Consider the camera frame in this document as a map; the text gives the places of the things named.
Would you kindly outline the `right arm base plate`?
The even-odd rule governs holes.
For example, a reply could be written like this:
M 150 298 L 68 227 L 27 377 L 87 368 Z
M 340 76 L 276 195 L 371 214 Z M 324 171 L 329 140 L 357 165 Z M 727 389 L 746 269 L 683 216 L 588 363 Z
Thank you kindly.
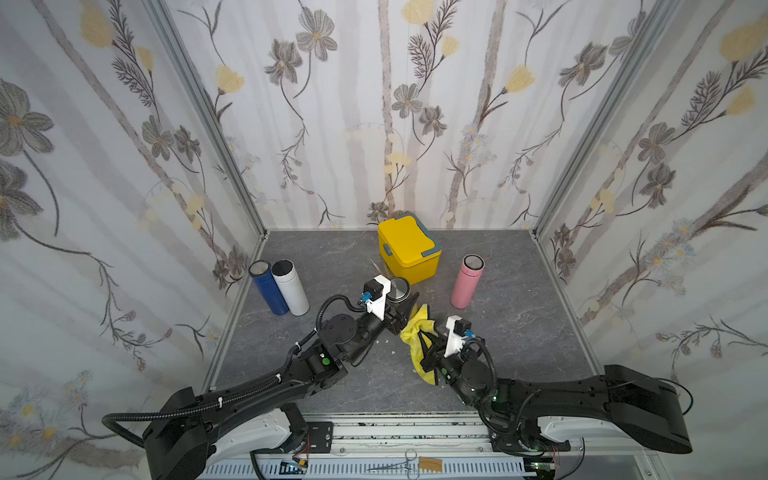
M 516 430 L 493 419 L 485 419 L 483 423 L 488 429 L 492 449 L 496 452 L 536 456 L 572 450 L 569 441 L 557 442 L 546 438 L 538 424 L 532 420 L 522 420 Z

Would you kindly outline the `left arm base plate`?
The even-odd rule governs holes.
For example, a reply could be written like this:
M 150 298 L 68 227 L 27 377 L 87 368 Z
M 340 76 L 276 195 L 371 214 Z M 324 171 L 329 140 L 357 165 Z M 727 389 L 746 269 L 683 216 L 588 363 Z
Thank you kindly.
M 329 454 L 332 449 L 334 424 L 332 422 L 309 422 L 298 427 L 291 434 L 289 452 L 291 454 Z

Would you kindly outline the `gold thermos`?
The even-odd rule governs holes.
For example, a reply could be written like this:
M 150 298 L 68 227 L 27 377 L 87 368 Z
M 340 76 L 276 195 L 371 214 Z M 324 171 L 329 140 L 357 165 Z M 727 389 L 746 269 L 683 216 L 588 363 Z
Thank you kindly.
M 410 283 L 405 278 L 394 277 L 390 280 L 387 301 L 391 304 L 400 304 L 410 296 L 410 290 Z

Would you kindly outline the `yellow grey cleaning cloth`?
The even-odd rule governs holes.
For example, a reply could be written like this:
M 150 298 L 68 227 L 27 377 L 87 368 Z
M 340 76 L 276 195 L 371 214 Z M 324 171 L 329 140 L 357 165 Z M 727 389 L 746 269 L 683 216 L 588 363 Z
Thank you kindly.
M 414 371 L 423 381 L 429 385 L 435 386 L 437 384 L 436 374 L 433 371 L 425 371 L 419 365 L 420 360 L 423 358 L 418 339 L 419 330 L 436 333 L 434 329 L 434 321 L 430 318 L 430 310 L 427 304 L 423 304 L 419 307 L 415 317 L 409 322 L 405 330 L 399 336 L 409 347 Z

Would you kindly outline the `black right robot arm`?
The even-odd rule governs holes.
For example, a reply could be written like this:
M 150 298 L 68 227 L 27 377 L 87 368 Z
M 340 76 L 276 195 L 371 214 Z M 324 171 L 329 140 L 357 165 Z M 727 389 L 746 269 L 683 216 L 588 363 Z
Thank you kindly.
M 454 353 L 444 335 L 417 335 L 421 368 L 444 381 L 461 402 L 475 409 L 495 448 L 501 451 L 567 448 L 547 420 L 591 419 L 618 428 L 639 445 L 658 452 L 689 454 L 693 448 L 678 392 L 671 382 L 621 365 L 568 382 L 528 382 L 499 377 L 479 337 L 463 340 Z

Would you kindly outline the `white thermos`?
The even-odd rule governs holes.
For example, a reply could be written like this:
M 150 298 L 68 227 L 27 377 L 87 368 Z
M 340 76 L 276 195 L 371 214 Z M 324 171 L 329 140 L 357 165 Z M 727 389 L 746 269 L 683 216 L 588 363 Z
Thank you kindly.
M 303 316 L 310 304 L 294 263 L 287 259 L 275 262 L 271 268 L 275 282 L 294 316 Z

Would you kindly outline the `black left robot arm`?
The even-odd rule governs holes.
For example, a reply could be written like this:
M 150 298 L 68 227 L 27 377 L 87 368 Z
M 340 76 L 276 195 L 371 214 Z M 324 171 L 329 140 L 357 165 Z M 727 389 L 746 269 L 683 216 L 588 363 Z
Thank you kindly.
M 223 453 L 226 435 L 273 410 L 288 413 L 293 402 L 329 389 L 360 366 L 383 332 L 403 330 L 416 300 L 386 300 L 381 317 L 359 308 L 337 314 L 294 345 L 270 373 L 201 395 L 187 387 L 158 412 L 109 413 L 102 423 L 144 450 L 151 478 L 196 479 Z

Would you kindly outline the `pink thermos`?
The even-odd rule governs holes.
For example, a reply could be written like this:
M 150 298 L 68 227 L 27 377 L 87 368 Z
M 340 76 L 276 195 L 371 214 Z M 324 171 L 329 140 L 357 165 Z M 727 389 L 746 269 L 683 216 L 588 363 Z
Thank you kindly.
M 463 257 L 450 298 L 450 302 L 455 308 L 465 309 L 470 304 L 484 268 L 485 261 L 481 256 L 467 254 Z

